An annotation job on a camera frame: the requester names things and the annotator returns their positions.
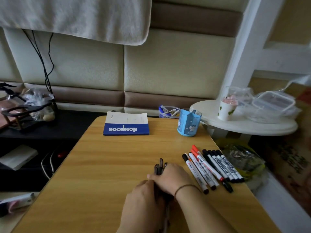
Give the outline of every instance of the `bracelet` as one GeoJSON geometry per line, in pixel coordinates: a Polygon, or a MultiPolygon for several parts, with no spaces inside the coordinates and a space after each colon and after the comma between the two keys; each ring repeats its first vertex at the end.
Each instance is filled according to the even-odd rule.
{"type": "Polygon", "coordinates": [[[201,192],[201,190],[200,190],[196,185],[193,185],[193,184],[182,185],[181,187],[179,187],[179,188],[177,189],[177,191],[176,191],[175,194],[174,194],[174,199],[175,199],[175,200],[176,200],[176,194],[177,194],[177,192],[178,192],[180,189],[182,189],[182,188],[184,188],[184,187],[186,187],[186,186],[193,186],[193,187],[197,188],[197,189],[201,192]]]}

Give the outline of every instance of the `wrist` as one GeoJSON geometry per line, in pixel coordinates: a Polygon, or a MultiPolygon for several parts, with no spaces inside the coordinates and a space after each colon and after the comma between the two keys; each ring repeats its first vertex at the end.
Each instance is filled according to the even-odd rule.
{"type": "Polygon", "coordinates": [[[200,191],[200,189],[192,185],[188,185],[178,190],[175,195],[175,199],[177,200],[177,202],[180,202],[188,199],[189,197],[196,198],[197,196],[202,196],[202,192],[200,191]]]}

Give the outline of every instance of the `blue pen holder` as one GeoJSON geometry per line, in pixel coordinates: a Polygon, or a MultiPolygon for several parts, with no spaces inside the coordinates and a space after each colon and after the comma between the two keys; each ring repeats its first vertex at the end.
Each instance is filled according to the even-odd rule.
{"type": "Polygon", "coordinates": [[[177,131],[183,136],[194,136],[200,125],[202,114],[197,111],[182,109],[180,111],[177,131]]]}

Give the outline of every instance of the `notebook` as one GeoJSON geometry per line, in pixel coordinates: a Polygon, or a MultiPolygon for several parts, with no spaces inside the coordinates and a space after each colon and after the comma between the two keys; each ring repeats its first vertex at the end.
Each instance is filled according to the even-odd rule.
{"type": "Polygon", "coordinates": [[[103,135],[149,135],[147,113],[107,112],[103,135]]]}

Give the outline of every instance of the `towel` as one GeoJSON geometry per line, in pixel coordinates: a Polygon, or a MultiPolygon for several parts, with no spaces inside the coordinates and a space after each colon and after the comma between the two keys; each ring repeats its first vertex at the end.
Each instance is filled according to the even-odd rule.
{"type": "Polygon", "coordinates": [[[0,26],[141,45],[152,0],[0,0],[0,26]]]}

